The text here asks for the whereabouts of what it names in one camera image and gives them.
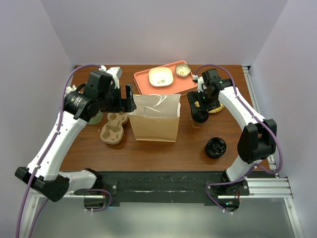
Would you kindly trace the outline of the black coffee cup lid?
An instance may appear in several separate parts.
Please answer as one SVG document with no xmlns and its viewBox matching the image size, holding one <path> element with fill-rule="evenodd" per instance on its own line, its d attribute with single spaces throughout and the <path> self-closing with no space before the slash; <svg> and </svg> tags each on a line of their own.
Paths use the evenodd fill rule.
<svg viewBox="0 0 317 238">
<path fill-rule="evenodd" d="M 205 123 L 209 118 L 208 111 L 201 111 L 197 113 L 192 113 L 192 119 L 197 123 Z"/>
</svg>

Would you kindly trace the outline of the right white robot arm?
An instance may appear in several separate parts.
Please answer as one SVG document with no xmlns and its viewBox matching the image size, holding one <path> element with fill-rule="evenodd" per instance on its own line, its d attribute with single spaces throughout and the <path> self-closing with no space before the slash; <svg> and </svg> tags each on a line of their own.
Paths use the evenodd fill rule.
<svg viewBox="0 0 317 238">
<path fill-rule="evenodd" d="M 197 90 L 187 94 L 192 120 L 205 123 L 209 111 L 224 105 L 242 130 L 237 145 L 238 157 L 223 172 L 219 183 L 222 192 L 231 195 L 253 168 L 275 153 L 277 124 L 260 115 L 243 98 L 233 79 L 221 79 L 216 69 L 203 72 L 201 77 L 193 75 L 193 81 Z"/>
</svg>

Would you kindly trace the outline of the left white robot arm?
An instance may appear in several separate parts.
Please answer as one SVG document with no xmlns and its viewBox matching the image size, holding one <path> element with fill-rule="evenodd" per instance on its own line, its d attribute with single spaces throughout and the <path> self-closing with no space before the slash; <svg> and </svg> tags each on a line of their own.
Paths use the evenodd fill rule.
<svg viewBox="0 0 317 238">
<path fill-rule="evenodd" d="M 122 98 L 120 67 L 90 72 L 88 81 L 67 93 L 62 99 L 55 126 L 34 158 L 26 167 L 18 167 L 15 176 L 52 202 L 61 200 L 67 192 L 86 189 L 98 194 L 103 188 L 103 176 L 92 170 L 61 172 L 60 166 L 77 135 L 98 112 L 129 113 L 136 109 L 132 85 L 126 85 Z"/>
</svg>

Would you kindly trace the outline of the brown paper bag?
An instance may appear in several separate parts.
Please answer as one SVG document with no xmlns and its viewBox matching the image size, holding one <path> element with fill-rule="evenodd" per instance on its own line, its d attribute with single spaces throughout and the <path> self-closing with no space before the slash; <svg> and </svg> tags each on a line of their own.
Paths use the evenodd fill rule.
<svg viewBox="0 0 317 238">
<path fill-rule="evenodd" d="M 180 119 L 180 94 L 134 95 L 137 109 L 128 114 L 137 141 L 175 142 Z"/>
</svg>

